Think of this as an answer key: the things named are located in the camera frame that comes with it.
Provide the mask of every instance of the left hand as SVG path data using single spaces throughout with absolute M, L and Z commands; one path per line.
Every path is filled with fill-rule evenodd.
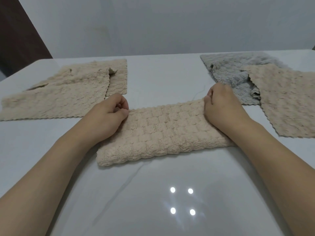
M 113 135 L 128 114 L 127 100 L 121 94 L 115 93 L 94 105 L 66 135 L 70 134 L 79 143 L 87 144 L 91 148 Z

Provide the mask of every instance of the folded beige towel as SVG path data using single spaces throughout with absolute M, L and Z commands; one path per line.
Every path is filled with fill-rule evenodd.
M 202 99 L 130 110 L 119 130 L 102 143 L 97 163 L 110 166 L 141 158 L 178 154 L 233 142 L 207 122 Z
M 3 98 L 0 120 L 83 117 L 115 92 L 127 92 L 126 59 L 63 66 L 47 80 Z
M 274 64 L 248 65 L 243 70 L 259 88 L 262 109 L 279 135 L 315 137 L 315 72 Z

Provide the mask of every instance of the hand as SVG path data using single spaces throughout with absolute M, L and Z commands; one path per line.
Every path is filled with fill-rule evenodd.
M 204 97 L 204 113 L 211 124 L 226 135 L 252 121 L 228 85 L 216 83 Z
M 115 93 L 94 105 L 65 135 L 91 148 L 113 135 L 128 114 L 127 100 L 121 94 Z

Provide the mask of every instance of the glossy table surface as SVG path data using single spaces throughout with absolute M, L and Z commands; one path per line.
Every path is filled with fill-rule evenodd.
M 266 52 L 295 70 L 315 71 L 315 51 Z M 130 108 L 186 102 L 206 95 L 214 81 L 199 56 L 125 57 L 125 97 Z M 0 97 L 25 90 L 62 65 L 117 58 L 124 57 L 39 60 L 0 82 Z M 244 108 L 315 167 L 315 139 L 278 137 L 259 106 Z M 78 120 L 0 122 L 0 196 Z M 75 172 L 50 235 L 291 235 L 261 178 L 237 147 L 107 168 L 97 166 L 95 151 L 88 153 Z

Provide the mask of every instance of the textured towel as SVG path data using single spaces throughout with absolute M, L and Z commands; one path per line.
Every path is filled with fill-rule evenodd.
M 243 65 L 273 63 L 280 68 L 288 68 L 281 61 L 264 52 L 242 52 L 201 55 L 203 63 L 216 82 L 228 84 L 242 104 L 260 104 L 259 90 L 248 78 Z
M 141 158 L 232 146 L 204 116 L 202 99 L 130 110 L 126 122 L 97 151 L 97 163 L 110 166 Z
M 3 98 L 0 120 L 83 117 L 115 92 L 127 92 L 126 59 L 68 65 L 30 89 Z
M 315 137 L 315 72 L 274 64 L 244 66 L 243 70 L 259 88 L 262 109 L 279 135 Z

